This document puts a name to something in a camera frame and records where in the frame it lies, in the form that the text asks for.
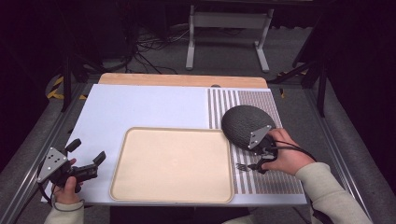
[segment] dark background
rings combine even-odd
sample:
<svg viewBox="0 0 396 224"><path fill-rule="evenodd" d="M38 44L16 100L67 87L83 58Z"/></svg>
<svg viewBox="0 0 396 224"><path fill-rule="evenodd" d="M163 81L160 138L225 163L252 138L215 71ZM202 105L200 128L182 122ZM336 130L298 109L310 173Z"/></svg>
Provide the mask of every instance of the dark background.
<svg viewBox="0 0 396 224"><path fill-rule="evenodd" d="M188 22L189 6L155 4L132 8L129 1L57 0L57 20L43 16L46 1L0 2L0 169L18 150L45 109L45 89L57 75L65 53L62 36L73 50L96 63L121 58L136 38L136 21L160 37L169 26ZM343 1L343 14L325 13L306 46L302 61L330 50L328 77L337 97L382 174L396 191L396 29L387 1ZM275 27L313 27L320 16L312 9L276 10ZM335 45L333 40L341 40Z"/></svg>

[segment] right hand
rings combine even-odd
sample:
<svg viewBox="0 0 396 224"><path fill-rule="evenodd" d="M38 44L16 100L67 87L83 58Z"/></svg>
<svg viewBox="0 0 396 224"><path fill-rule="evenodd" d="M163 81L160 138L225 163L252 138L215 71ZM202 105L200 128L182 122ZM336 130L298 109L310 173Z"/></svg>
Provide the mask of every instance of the right hand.
<svg viewBox="0 0 396 224"><path fill-rule="evenodd" d="M282 141L298 146L289 136L285 129L273 129L268 132L275 141ZM277 147L289 147L290 145L276 142ZM277 159L262 165L263 170L278 170L288 175L295 175L304 166L315 162L303 152L292 149L279 149Z"/></svg>

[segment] left hand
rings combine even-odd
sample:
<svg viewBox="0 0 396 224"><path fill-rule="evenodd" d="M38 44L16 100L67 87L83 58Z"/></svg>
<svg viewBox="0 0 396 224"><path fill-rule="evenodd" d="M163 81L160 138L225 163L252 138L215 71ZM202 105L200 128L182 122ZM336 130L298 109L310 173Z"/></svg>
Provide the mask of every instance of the left hand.
<svg viewBox="0 0 396 224"><path fill-rule="evenodd" d="M75 162L76 159L73 159L70 161L70 164L73 165ZM76 178L70 176L69 178L67 178L64 188L54 186L53 194L55 195L56 203L62 203L62 204L79 203L80 199L78 195L75 193L76 184L77 184Z"/></svg>

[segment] gray sleeve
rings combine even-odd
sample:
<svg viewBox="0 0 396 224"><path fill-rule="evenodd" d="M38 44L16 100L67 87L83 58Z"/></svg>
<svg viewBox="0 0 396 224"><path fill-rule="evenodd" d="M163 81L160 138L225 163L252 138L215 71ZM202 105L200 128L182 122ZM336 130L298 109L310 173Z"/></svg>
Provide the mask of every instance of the gray sleeve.
<svg viewBox="0 0 396 224"><path fill-rule="evenodd" d="M296 177L303 182L314 208L329 216L333 223L372 223L356 200L340 186L327 164L306 165Z"/></svg>

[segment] metal frame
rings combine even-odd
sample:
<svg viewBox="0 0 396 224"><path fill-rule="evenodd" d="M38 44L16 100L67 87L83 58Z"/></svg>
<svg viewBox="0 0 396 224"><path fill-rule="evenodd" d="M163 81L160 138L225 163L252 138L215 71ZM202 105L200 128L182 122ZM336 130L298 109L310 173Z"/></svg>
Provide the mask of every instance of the metal frame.
<svg viewBox="0 0 396 224"><path fill-rule="evenodd" d="M321 130L323 131L323 134L326 138L327 144L330 148L330 155L332 157L332 161L335 163L335 168L337 169L338 174L341 177L342 184L344 186L344 189L346 189L353 198L361 205L361 208L363 211L366 213L367 217L372 220L370 217L370 213L364 204L363 198L361 197L361 194L359 193L357 184L355 183L354 178L352 177L352 174L349 172L349 169L347 168L347 164L344 161L344 158L340 152L339 147L337 146L333 136L332 132L330 131L330 128L326 122L326 119L323 118L317 108L316 108L316 97L315 94L313 93L312 90L304 90L306 99L308 100L309 106L312 108L312 111L315 114L315 118L317 119Z"/></svg>
<svg viewBox="0 0 396 224"><path fill-rule="evenodd" d="M60 130L62 129L65 121L68 119L70 114L73 112L74 105L78 101L78 98L82 94L84 88L85 84L76 84L72 96L73 100L71 101L70 106L67 107L67 109L63 113L61 113L56 119L48 138L43 144L43 147L38 151L37 156L32 163L32 166L26 173L26 176L24 177L20 187L18 188L11 202L9 202L8 208L0 219L0 223L14 223L18 213L21 211L23 206L28 203L27 200L35 187L38 165L40 164L40 162L42 162L49 148L55 143L56 139L58 138Z"/></svg>
<svg viewBox="0 0 396 224"><path fill-rule="evenodd" d="M273 18L274 10L269 9L267 14L242 14L242 13L216 13L216 12L195 12L194 6L190 9L190 42L187 52L186 69L192 70L194 63L195 27L223 27L223 28L243 28L261 29L262 36L254 42L255 50L260 61L260 66L264 73L268 73L270 68L262 49L267 37L268 29Z"/></svg>

